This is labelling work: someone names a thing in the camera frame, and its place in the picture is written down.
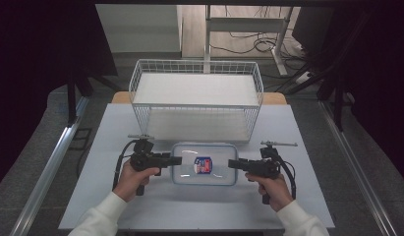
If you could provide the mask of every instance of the robotic device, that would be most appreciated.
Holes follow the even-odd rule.
[[[115,178],[113,180],[113,189],[118,184],[120,169],[122,165],[122,159],[125,157],[131,158],[132,168],[136,171],[143,171],[151,167],[167,168],[171,165],[181,165],[182,157],[171,156],[169,152],[165,153],[153,153],[151,152],[153,143],[149,142],[148,137],[141,137],[138,140],[132,140],[127,143],[119,155],[118,163],[116,165]],[[125,152],[131,144],[134,145],[134,153],[132,155],[126,155]],[[137,189],[137,196],[144,194],[144,185],[140,185]]]
[[[296,147],[297,144],[279,144],[270,141],[261,142],[261,144],[266,145],[266,147],[260,149],[260,155],[262,157],[261,160],[249,160],[244,158],[239,158],[238,160],[229,159],[228,167],[241,169],[243,171],[247,171],[250,174],[270,179],[276,179],[280,174],[280,167],[282,167],[287,173],[288,178],[290,179],[291,196],[293,197],[293,199],[296,199],[296,182],[294,180],[296,173],[294,167],[290,163],[284,161],[281,156],[278,155],[277,149],[272,146],[280,145]],[[287,163],[293,167],[294,176],[288,168]],[[262,203],[265,205],[269,204],[269,194],[262,196]]]

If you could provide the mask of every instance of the blue label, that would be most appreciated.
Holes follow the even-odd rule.
[[[213,169],[213,162],[208,156],[198,156],[195,159],[196,174],[210,174]]]

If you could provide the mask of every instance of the person's left hand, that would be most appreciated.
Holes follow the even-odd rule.
[[[147,185],[149,183],[149,176],[155,175],[160,171],[159,168],[153,167],[138,172],[132,168],[130,161],[131,159],[123,164],[118,185],[113,190],[113,193],[125,202],[129,202],[135,197],[139,185]]]

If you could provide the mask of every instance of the hand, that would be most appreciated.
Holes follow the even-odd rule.
[[[149,176],[157,174],[160,171],[159,168],[154,167],[138,172],[132,168],[130,161],[131,159],[123,164],[118,185],[113,190],[113,193],[125,202],[129,202],[135,197],[139,185],[147,185],[149,183]]]
[[[293,198],[288,191],[287,184],[284,180],[284,175],[279,174],[276,179],[262,178],[257,175],[245,174],[252,181],[260,184],[259,192],[261,195],[269,194],[269,205],[275,211],[279,211],[293,202]]]

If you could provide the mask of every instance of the white table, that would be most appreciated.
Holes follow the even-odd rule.
[[[139,134],[130,104],[108,104],[82,175],[61,220],[59,229],[72,229],[90,207],[111,191],[117,158],[129,134]],[[326,227],[334,227],[316,174],[310,163],[289,105],[263,105],[251,141],[235,145],[240,157],[260,159],[260,141],[297,143],[277,147],[279,154],[296,168],[297,200]],[[157,143],[153,151],[170,151],[173,144]],[[235,231],[279,229],[273,210],[261,203],[258,185],[239,171],[234,186],[173,184],[170,172],[151,177],[145,194],[129,203],[121,215],[120,230],[132,231]]]

